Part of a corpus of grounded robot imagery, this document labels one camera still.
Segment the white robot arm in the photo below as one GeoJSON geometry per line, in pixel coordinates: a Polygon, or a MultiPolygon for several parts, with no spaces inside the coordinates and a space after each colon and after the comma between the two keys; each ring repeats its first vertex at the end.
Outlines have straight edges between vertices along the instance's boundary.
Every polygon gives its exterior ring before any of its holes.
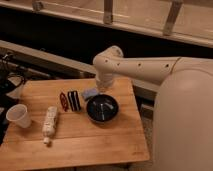
{"type": "Polygon", "coordinates": [[[157,84],[153,171],[213,171],[213,59],[125,58],[111,46],[93,58],[96,84],[115,74],[157,84]]]}

